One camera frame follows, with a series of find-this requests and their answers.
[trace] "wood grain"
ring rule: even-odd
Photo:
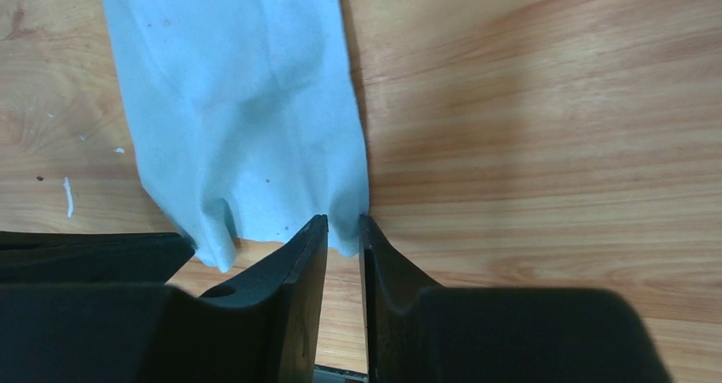
[[[614,289],[678,381],[722,380],[722,0],[342,2],[394,245],[447,285]],[[3,37],[3,229],[168,230],[100,0],[0,0]],[[234,271],[276,247],[246,243]],[[172,282],[225,277],[192,260]],[[330,254],[320,363],[366,369],[358,281]]]

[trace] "wrinkled fabric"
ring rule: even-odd
[[[140,180],[196,247],[288,241],[314,214],[358,251],[364,136],[338,0],[103,0]]]

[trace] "white debris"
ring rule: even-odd
[[[72,216],[72,209],[73,209],[73,205],[72,205],[72,190],[71,190],[71,188],[70,188],[70,181],[68,180],[67,177],[66,177],[66,179],[63,181],[63,187],[66,188],[66,196],[67,196],[67,199],[68,199],[68,217],[71,217],[71,216]]]

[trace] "cloth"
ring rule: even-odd
[[[222,271],[314,214],[358,251],[364,136],[338,0],[103,0],[140,180]]]

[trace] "wooden table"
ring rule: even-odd
[[[397,248],[448,285],[614,289],[678,381],[722,381],[722,0],[343,2]],[[170,230],[100,0],[0,0],[3,37],[2,229]],[[194,260],[172,282],[225,277]],[[365,371],[356,260],[330,254],[322,316],[318,362]]]

